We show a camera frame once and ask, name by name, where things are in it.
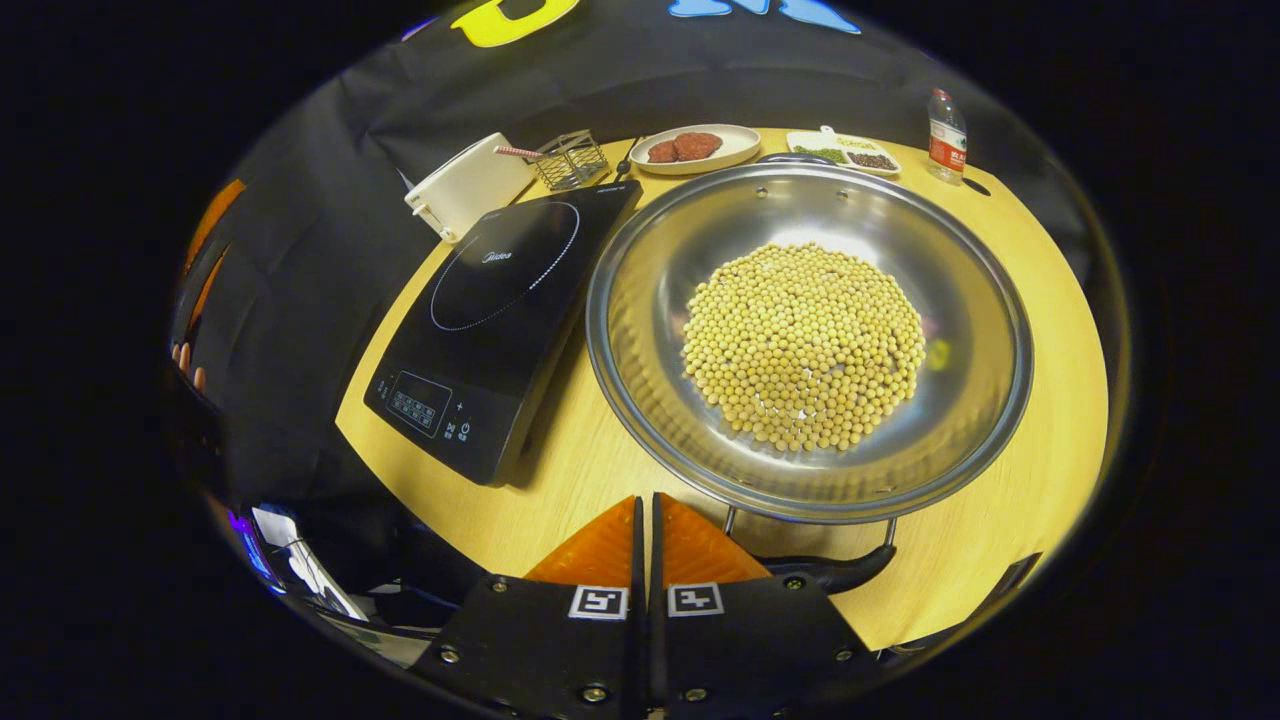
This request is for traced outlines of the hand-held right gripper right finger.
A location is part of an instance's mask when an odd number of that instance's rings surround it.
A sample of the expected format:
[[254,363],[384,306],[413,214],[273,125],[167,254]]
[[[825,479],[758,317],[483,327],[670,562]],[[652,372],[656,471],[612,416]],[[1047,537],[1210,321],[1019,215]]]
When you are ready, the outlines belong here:
[[824,719],[879,680],[833,597],[881,552],[760,559],[669,495],[652,497],[650,698],[668,719]]

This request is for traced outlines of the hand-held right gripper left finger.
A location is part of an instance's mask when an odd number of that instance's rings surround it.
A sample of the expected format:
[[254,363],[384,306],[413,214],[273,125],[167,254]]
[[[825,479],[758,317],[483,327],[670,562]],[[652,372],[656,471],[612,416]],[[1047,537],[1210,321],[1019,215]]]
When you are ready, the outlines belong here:
[[611,556],[573,583],[483,577],[411,676],[485,719],[645,717],[643,515],[598,516]]

